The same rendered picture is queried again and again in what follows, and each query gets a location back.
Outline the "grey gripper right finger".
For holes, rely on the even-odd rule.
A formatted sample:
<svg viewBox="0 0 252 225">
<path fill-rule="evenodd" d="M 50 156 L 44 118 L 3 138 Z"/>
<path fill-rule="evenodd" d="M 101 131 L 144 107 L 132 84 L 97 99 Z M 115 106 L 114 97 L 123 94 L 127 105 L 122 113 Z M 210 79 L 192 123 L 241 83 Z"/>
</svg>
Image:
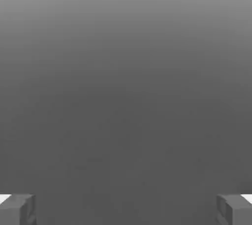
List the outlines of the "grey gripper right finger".
<svg viewBox="0 0 252 225">
<path fill-rule="evenodd" d="M 252 194 L 218 194 L 216 225 L 252 225 Z"/>
</svg>

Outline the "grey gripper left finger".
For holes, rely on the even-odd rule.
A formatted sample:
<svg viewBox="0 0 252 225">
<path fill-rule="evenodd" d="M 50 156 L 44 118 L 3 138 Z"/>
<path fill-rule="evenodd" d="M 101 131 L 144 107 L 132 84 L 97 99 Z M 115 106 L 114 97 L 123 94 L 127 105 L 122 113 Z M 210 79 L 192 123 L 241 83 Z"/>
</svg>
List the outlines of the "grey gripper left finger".
<svg viewBox="0 0 252 225">
<path fill-rule="evenodd" d="M 0 225 L 37 225 L 36 195 L 0 194 Z"/>
</svg>

